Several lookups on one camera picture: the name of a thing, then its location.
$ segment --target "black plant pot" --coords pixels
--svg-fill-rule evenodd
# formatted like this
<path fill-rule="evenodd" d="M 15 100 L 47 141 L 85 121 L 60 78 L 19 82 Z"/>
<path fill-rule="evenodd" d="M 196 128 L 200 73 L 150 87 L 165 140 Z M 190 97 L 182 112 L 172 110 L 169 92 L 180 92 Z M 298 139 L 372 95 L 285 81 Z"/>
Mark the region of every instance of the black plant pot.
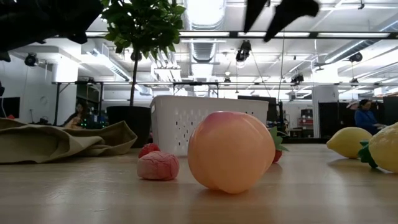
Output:
<path fill-rule="evenodd" d="M 109 124 L 125 121 L 131 131 L 137 135 L 133 148 L 147 144 L 150 131 L 150 108 L 141 106 L 110 106 L 106 109 Z"/>

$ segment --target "beige cloth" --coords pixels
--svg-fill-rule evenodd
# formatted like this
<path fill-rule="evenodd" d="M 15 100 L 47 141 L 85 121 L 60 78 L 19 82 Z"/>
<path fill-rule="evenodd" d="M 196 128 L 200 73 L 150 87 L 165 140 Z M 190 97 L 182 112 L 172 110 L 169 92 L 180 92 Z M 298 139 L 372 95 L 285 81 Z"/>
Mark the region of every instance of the beige cloth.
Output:
<path fill-rule="evenodd" d="M 0 164 L 120 155 L 129 152 L 136 140 L 124 121 L 99 130 L 74 130 L 0 118 Z"/>

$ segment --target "white pillar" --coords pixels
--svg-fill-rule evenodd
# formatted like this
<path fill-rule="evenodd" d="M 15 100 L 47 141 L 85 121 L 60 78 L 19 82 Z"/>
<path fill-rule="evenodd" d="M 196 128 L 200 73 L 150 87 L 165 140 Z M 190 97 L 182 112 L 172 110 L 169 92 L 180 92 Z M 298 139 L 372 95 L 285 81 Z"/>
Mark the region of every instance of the white pillar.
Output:
<path fill-rule="evenodd" d="M 75 82 L 77 81 L 79 64 L 69 59 L 61 60 L 58 64 L 53 64 L 53 81 L 54 82 Z M 76 110 L 76 92 L 77 86 L 71 84 L 60 93 L 58 102 L 58 119 L 57 125 L 63 124 L 70 115 Z"/>
<path fill-rule="evenodd" d="M 312 88 L 313 137 L 320 138 L 319 103 L 337 102 L 338 94 L 337 86 L 315 86 Z"/>

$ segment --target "plastic basket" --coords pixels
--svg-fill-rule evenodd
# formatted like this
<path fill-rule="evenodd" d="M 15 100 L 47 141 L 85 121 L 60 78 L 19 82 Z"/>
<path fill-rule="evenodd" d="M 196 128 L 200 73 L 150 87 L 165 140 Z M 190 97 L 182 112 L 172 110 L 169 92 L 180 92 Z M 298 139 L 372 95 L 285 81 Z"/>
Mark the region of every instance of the plastic basket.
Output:
<path fill-rule="evenodd" d="M 160 150 L 186 156 L 191 133 L 215 111 L 237 111 L 255 116 L 264 125 L 268 102 L 191 96 L 156 96 L 150 104 L 154 143 Z"/>

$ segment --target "yellow lemon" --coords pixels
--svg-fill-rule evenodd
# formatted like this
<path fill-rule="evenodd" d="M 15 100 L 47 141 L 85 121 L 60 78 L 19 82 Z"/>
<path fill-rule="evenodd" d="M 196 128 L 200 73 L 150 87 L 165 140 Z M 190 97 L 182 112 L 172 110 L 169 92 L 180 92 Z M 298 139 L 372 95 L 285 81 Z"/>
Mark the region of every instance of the yellow lemon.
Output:
<path fill-rule="evenodd" d="M 358 151 L 362 149 L 361 141 L 370 140 L 372 134 L 367 130 L 356 127 L 343 128 L 326 143 L 329 149 L 350 158 L 358 158 Z"/>
<path fill-rule="evenodd" d="M 375 134 L 369 141 L 369 152 L 379 167 L 398 173 L 398 123 Z"/>

